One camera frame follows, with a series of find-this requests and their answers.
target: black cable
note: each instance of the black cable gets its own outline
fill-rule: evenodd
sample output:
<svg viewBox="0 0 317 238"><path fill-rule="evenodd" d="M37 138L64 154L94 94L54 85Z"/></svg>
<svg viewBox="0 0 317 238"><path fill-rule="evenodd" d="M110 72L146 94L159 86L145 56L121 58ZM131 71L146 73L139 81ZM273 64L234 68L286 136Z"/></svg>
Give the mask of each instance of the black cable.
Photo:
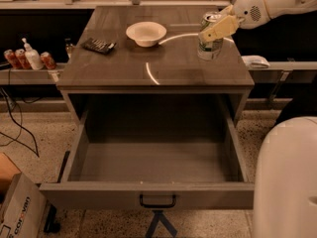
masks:
<svg viewBox="0 0 317 238"><path fill-rule="evenodd" d="M10 109L8 97L7 97L7 95L5 94L5 92L2 90L2 88L0 88L0 90L1 90L1 92L2 92L2 94L3 94L3 96L4 96L4 99L5 99L6 103L7 103L9 115L10 115L12 121L13 121L16 125L18 125L21 129L25 130L26 132L28 132L28 133L31 135L31 137L33 138L33 141L34 141L34 144L35 144L35 148L36 148L36 149L33 150L33 149L31 149L30 147L26 146L25 144L23 144L23 143L20 142L20 141L16 141L16 142L17 142L17 143L20 143L20 144L22 144L22 145L24 145L24 146L26 146L26 147L27 147L28 149L30 149L33 153L35 153L37 157L40 157L40 155L39 155L39 150L38 150L38 144L37 144L37 140L36 140L35 136L32 134L31 131L29 131L29 130L28 130L27 128L25 128L24 126L20 125L20 124L14 119L14 117L12 116L12 113L11 113L11 109Z"/></svg>
<svg viewBox="0 0 317 238"><path fill-rule="evenodd" d="M8 85L10 85L11 81L11 67L9 68L9 73L8 73Z"/></svg>
<svg viewBox="0 0 317 238"><path fill-rule="evenodd" d="M24 103L26 103L26 104L33 104L33 103L35 103L35 102L37 102L37 101L39 101L39 100L41 100L41 99L43 99L42 97L39 97L39 98L36 98L36 99L34 99L34 100L31 100L31 101L27 101L25 98L21 98L22 99L22 101L24 102Z"/></svg>
<svg viewBox="0 0 317 238"><path fill-rule="evenodd" d="M20 124L22 125L22 112L21 112L21 107L17 104L17 106L19 107L19 111L20 111ZM16 138L12 138L11 136L7 135L7 134L4 134L3 132L0 132L1 135L11 139L11 141L9 141L7 144L2 144L0 145L0 147L7 147L9 146L12 142L18 142L18 139L21 135L21 132L22 132L22 128L20 127L20 131L19 131L19 134Z"/></svg>

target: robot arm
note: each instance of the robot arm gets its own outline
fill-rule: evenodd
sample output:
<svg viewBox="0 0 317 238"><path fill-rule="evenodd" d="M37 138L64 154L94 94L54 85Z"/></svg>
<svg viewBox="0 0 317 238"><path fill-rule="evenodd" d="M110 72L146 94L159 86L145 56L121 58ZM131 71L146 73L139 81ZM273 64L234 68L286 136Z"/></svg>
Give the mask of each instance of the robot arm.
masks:
<svg viewBox="0 0 317 238"><path fill-rule="evenodd" d="M284 14L317 10L317 0L237 0L220 13L215 24L199 33L202 42L212 42L236 33L238 28L253 29Z"/></svg>

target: white bottle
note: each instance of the white bottle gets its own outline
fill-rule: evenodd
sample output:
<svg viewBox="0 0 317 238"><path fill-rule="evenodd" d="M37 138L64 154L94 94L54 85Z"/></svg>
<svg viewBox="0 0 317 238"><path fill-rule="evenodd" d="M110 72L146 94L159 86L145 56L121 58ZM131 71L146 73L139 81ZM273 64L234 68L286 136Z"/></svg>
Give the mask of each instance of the white bottle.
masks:
<svg viewBox="0 0 317 238"><path fill-rule="evenodd" d="M30 44L27 43L27 39L23 38L24 48L26 49L26 58L29 61L32 69L39 70L44 67L43 62L41 61L40 55L36 50L33 50Z"/></svg>

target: open drawer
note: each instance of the open drawer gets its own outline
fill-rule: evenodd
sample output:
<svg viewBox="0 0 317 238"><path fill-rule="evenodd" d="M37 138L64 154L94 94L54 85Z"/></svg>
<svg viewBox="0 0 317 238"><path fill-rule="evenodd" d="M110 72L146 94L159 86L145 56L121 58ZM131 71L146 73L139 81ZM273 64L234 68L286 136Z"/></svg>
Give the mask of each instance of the open drawer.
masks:
<svg viewBox="0 0 317 238"><path fill-rule="evenodd" d="M91 94L61 183L44 183L56 207L253 207L225 96Z"/></svg>

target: speckled floor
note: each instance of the speckled floor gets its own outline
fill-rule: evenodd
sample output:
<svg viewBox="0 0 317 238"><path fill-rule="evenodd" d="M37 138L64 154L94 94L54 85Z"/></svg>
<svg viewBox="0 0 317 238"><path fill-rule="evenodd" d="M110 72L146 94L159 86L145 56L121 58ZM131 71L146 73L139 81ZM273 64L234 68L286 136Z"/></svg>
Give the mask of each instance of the speckled floor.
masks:
<svg viewBox="0 0 317 238"><path fill-rule="evenodd" d="M264 136L273 126L279 111L244 111L238 123L238 135L245 153L250 180L255 179L258 152ZM20 122L18 113L15 119ZM0 113L0 132L15 138L19 128L7 113ZM40 158L25 146L0 135L0 151L6 153L33 182L54 182L64 152L70 149L76 126L69 113L23 113L23 126L36 137ZM19 140L35 149L32 137L22 131ZM149 210L63 210L56 221L61 229L55 234L43 232L46 214L38 237L111 238L146 237L154 214ZM176 237L249 238L252 232L251 210L183 210L166 211L164 216L177 230ZM153 237L172 237L158 223Z"/></svg>

